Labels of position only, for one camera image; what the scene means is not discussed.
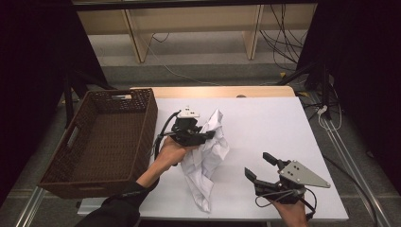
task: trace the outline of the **black sleeve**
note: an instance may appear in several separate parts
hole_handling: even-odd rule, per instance
[[[82,219],[77,227],[131,227],[138,221],[139,206],[147,197],[150,190],[146,190],[138,183],[134,183],[132,191],[142,192],[136,196],[107,199],[97,210],[93,211]]]

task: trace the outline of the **crumpled white fabric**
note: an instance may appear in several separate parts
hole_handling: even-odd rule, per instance
[[[181,161],[183,174],[191,189],[195,204],[204,212],[211,211],[210,194],[213,182],[210,178],[230,150],[222,130],[222,117],[223,114],[220,110],[215,110],[200,131],[215,131],[215,136],[206,140],[206,143],[197,149],[189,151]]]

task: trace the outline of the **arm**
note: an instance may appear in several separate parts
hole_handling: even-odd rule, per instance
[[[146,189],[153,186],[165,171],[169,170],[172,165],[179,163],[184,155],[194,148],[195,147],[185,148],[174,142],[170,137],[167,137],[157,159],[130,188],[130,192],[145,192],[134,197],[116,199],[103,203],[100,208],[80,221],[77,227],[133,226],[140,217],[139,206],[148,195],[148,192],[151,191],[151,189]]]
[[[271,202],[277,209],[284,223],[288,227],[307,227],[305,205],[298,201],[295,204],[282,204],[277,201]]]

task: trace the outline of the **brown basket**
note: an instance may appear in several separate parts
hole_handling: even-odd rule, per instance
[[[39,187],[64,199],[121,193],[148,168],[156,119],[151,89],[88,92]]]

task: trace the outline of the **white table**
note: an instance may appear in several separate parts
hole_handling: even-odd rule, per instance
[[[198,125],[219,108],[231,150],[212,177],[211,213],[202,212],[192,199],[180,166],[165,173],[159,185],[140,207],[141,218],[197,220],[274,220],[279,219],[272,206],[259,208],[254,203],[253,184],[244,176],[244,167],[259,180],[278,181],[277,167],[262,158],[269,152],[277,159],[297,160],[331,183],[331,188],[309,187],[318,198],[315,220],[346,220],[348,216],[323,161],[297,97],[221,97],[157,98],[159,108],[156,133],[168,117],[189,105],[200,112]],[[305,199],[313,204],[310,193]],[[85,199],[78,210],[87,215],[104,199]]]

